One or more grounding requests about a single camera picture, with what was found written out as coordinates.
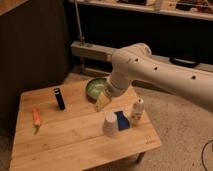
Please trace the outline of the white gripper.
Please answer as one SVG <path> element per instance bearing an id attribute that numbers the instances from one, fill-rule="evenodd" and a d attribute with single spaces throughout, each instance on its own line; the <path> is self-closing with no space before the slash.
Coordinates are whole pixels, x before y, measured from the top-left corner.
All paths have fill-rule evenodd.
<path id="1" fill-rule="evenodd" d="M 119 97 L 123 95 L 128 87 L 130 86 L 130 81 L 124 77 L 110 75 L 107 78 L 105 84 L 105 92 L 102 92 L 96 101 L 96 110 L 101 111 L 105 106 L 111 102 L 111 97 Z"/>

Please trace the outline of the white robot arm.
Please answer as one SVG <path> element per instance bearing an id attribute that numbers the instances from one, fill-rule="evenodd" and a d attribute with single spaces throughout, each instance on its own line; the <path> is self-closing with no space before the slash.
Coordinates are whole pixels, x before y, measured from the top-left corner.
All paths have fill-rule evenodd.
<path id="1" fill-rule="evenodd" d="M 213 73 L 154 60 L 144 43 L 116 49 L 111 62 L 113 70 L 96 101 L 98 111 L 124 94 L 134 80 L 146 80 L 213 113 Z"/>

